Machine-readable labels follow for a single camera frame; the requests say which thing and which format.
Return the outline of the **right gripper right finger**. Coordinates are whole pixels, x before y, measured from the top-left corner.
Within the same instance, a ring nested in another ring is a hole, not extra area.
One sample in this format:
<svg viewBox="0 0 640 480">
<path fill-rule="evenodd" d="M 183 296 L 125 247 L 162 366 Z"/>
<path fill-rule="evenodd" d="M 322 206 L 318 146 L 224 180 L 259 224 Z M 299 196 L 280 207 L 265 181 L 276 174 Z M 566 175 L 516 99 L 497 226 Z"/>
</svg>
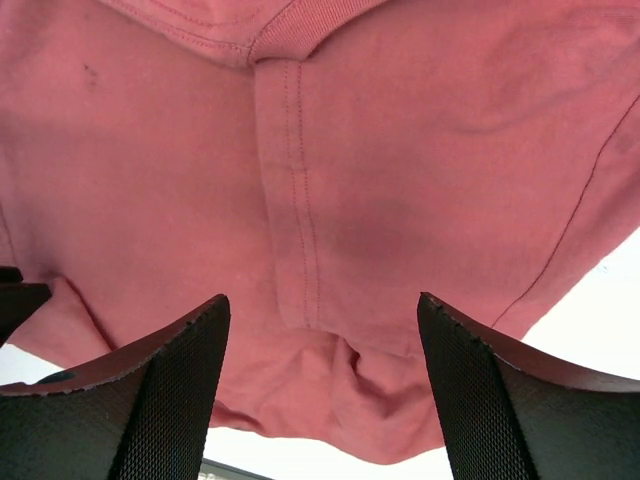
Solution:
<svg viewBox="0 0 640 480">
<path fill-rule="evenodd" d="M 417 316 L 454 478 L 638 479 L 638 381 L 544 353 L 429 293 Z"/>
</svg>

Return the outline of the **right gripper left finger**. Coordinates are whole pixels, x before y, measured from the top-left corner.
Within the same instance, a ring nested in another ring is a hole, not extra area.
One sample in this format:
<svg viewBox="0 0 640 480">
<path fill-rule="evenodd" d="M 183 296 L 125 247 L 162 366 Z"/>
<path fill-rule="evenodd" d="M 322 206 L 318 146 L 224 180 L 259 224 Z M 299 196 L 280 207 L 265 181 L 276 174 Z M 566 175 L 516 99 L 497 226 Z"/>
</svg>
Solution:
<svg viewBox="0 0 640 480">
<path fill-rule="evenodd" d="M 229 327 L 217 295 L 102 357 L 2 386 L 2 478 L 197 478 Z"/>
</svg>

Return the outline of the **pink t shirt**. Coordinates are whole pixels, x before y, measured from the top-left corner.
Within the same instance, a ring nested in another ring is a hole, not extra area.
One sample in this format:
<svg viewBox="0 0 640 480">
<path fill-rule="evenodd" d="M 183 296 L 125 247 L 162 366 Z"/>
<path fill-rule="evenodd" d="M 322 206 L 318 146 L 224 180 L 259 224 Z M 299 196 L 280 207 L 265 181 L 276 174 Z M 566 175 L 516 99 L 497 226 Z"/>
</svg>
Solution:
<svg viewBox="0 0 640 480">
<path fill-rule="evenodd" d="M 63 367 L 223 293 L 211 423 L 442 445 L 430 292 L 524 336 L 639 226 L 635 1 L 5 1 L 1 261 Z"/>
</svg>

